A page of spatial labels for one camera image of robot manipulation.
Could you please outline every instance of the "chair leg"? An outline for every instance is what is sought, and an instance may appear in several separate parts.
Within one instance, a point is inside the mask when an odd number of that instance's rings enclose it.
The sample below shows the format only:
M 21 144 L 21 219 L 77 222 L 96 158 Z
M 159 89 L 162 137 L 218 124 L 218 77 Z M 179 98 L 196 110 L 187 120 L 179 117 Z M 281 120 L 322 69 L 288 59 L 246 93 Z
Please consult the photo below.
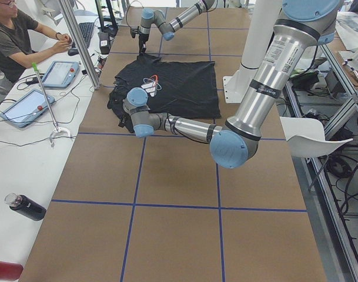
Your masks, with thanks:
M 328 160 L 329 160 L 329 155 L 326 156 L 324 164 L 321 166 L 319 172 L 316 173 L 314 179 L 312 180 L 311 184 L 309 185 L 308 192 L 310 192 L 312 190 L 313 185 L 316 183 L 316 180 L 319 178 L 321 172 L 324 170 Z

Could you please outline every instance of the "bottle cap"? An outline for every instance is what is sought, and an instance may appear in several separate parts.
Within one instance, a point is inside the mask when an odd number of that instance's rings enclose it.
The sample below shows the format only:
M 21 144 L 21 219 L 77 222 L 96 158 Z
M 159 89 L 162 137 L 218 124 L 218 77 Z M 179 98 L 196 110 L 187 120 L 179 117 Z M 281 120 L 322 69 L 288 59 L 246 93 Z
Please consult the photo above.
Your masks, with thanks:
M 10 193 L 5 197 L 5 204 L 8 204 L 11 207 L 16 207 L 18 205 L 18 195 L 15 193 Z

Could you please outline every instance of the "black bottle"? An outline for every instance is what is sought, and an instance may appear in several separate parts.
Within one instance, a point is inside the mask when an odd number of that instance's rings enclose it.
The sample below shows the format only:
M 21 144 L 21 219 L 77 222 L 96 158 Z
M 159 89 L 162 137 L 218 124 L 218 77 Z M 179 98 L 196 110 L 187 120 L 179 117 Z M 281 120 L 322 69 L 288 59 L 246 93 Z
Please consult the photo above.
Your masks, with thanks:
M 42 220 L 46 212 L 44 207 L 30 200 L 25 195 L 10 193 L 5 197 L 5 203 L 10 206 L 11 210 L 35 221 Z

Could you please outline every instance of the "eyeglasses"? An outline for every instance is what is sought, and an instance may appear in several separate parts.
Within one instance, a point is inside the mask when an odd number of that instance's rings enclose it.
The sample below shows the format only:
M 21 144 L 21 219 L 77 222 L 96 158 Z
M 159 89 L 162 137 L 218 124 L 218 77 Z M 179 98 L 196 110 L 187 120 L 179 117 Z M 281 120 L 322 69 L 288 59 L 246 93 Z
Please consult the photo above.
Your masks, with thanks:
M 17 2 L 17 0 L 11 0 L 11 1 L 9 1 L 9 3 L 0 2 L 0 4 L 8 5 L 10 8 L 13 8 L 16 5 L 16 2 Z

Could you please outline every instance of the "blue and white device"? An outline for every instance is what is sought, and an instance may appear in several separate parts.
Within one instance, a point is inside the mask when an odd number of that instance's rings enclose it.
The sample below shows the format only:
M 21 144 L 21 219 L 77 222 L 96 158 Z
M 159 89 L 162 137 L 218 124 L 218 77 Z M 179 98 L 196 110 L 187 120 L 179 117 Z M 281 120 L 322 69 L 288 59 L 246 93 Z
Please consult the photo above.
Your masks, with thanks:
M 79 70 L 78 62 L 53 61 L 42 78 L 46 88 L 67 88 Z
M 55 98 L 47 95 L 52 104 Z M 44 94 L 32 89 L 0 114 L 0 117 L 16 127 L 26 127 L 47 110 Z

